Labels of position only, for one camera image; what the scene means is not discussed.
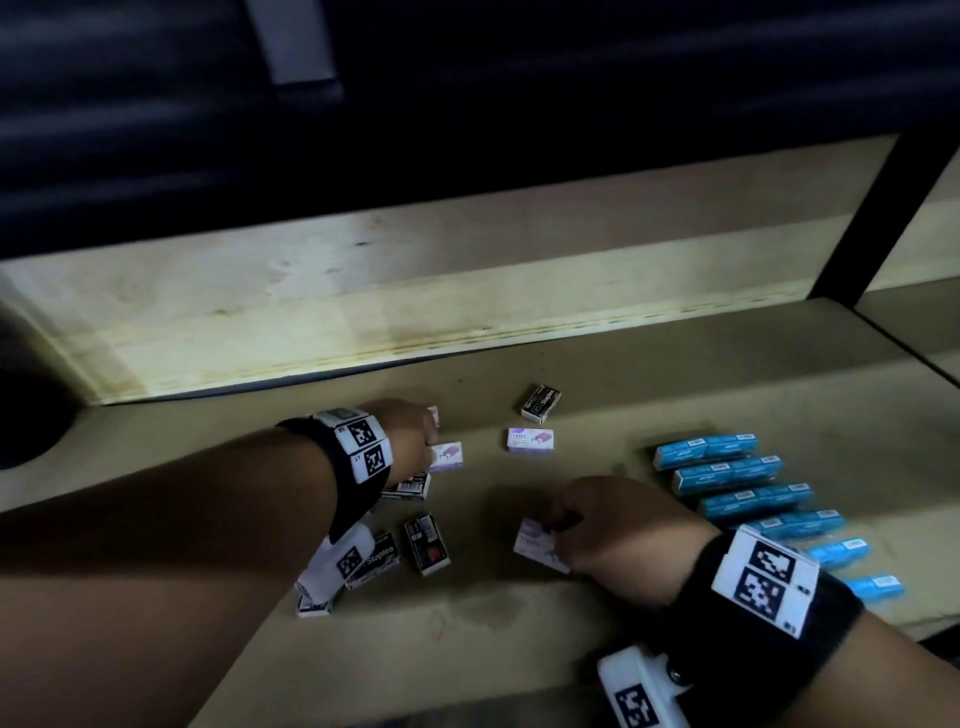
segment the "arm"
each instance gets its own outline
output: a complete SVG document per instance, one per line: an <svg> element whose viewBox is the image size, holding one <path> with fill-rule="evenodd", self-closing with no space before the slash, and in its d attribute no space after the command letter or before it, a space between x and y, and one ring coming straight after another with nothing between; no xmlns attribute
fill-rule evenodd
<svg viewBox="0 0 960 728"><path fill-rule="evenodd" d="M393 481L429 465L429 412L361 406ZM3 514L0 725L186 725L335 509L323 452L267 429Z"/></svg>
<svg viewBox="0 0 960 728"><path fill-rule="evenodd" d="M661 491L620 477L573 481L554 503L557 553L637 605L663 608L719 531ZM925 728L960 715L960 675L866 612L786 711L789 726Z"/></svg>

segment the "hand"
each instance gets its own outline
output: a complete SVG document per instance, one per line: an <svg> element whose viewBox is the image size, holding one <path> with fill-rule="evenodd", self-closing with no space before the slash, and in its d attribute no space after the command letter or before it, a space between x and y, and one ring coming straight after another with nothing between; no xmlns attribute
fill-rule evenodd
<svg viewBox="0 0 960 728"><path fill-rule="evenodd" d="M433 450L440 438L430 410L406 400L373 400L357 405L376 417L390 440L394 465L388 485L422 473L433 464Z"/></svg>
<svg viewBox="0 0 960 728"><path fill-rule="evenodd" d="M625 477L582 477L554 501L544 525L572 570L646 607L680 593L701 550L720 531L654 486Z"/></svg>

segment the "black wristband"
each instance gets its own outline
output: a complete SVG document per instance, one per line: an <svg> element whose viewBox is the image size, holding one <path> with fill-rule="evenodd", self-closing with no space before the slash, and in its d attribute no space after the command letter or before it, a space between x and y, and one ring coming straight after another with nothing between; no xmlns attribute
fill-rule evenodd
<svg viewBox="0 0 960 728"><path fill-rule="evenodd" d="M820 570L799 637L787 634L713 590L733 538L725 533L707 544L664 615L670 665L694 686L678 698L694 728L778 717L863 611L846 585Z"/></svg>
<svg viewBox="0 0 960 728"><path fill-rule="evenodd" d="M337 509L333 514L329 532L330 542L336 544L380 499L380 494L390 478L393 463L389 441L382 441L384 444L379 449L377 443L372 443L364 450L349 453L337 439L336 429L313 417L284 420L276 426L309 438L326 454L337 485ZM356 477L357 468L351 462L354 459L360 460L359 467L366 473L366 478L359 483Z"/></svg>

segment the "wooden panel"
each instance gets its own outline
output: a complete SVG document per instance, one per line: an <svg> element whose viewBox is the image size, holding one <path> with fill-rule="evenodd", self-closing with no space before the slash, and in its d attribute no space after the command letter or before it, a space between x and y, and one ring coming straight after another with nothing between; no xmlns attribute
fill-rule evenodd
<svg viewBox="0 0 960 728"><path fill-rule="evenodd" d="M960 378L960 278L867 293L856 309Z"/></svg>
<svg viewBox="0 0 960 728"><path fill-rule="evenodd" d="M960 276L960 156L944 170L868 290Z"/></svg>
<svg viewBox="0 0 960 728"><path fill-rule="evenodd" d="M503 448L533 380L564 392L557 452ZM644 448L748 429L786 477L810 482L875 553L850 573L891 571L907 596L880 610L917 625L960 614L960 392L849 311L808 301L485 352L299 386L91 410L47 455L0 473L0 507L128 473L306 409L380 395L441 408L467 464L438 473L427 503L453 565L409 565L344 596L330 619L277 605L195 728L338 726L574 680L622 638L599 592L514 556L516 528L564 480L654 478ZM381 503L394 531L414 507Z"/></svg>
<svg viewBox="0 0 960 728"><path fill-rule="evenodd" d="M8 261L91 401L801 299L892 138Z"/></svg>

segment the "wrist strap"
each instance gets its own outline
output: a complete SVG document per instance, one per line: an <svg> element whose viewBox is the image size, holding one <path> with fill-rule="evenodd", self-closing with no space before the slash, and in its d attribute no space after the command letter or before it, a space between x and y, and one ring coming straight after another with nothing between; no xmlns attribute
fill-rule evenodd
<svg viewBox="0 0 960 728"><path fill-rule="evenodd" d="M390 478L394 454L373 415L348 407L277 423L307 437L324 451L337 483L337 509L329 539L336 544L380 498Z"/></svg>
<svg viewBox="0 0 960 728"><path fill-rule="evenodd" d="M691 726L765 724L846 639L863 603L812 559L741 527L707 544L665 612Z"/></svg>

